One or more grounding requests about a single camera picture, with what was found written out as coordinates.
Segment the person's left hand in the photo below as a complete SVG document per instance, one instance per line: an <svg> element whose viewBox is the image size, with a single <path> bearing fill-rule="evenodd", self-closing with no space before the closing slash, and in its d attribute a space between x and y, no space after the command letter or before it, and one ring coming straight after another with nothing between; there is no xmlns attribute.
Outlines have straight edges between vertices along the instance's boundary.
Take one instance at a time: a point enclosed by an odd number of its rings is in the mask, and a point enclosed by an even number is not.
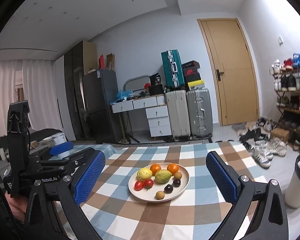
<svg viewBox="0 0 300 240"><path fill-rule="evenodd" d="M17 220L24 222L27 209L27 199L23 196L11 197L8 193L5 193L5 197L14 217Z"/></svg>

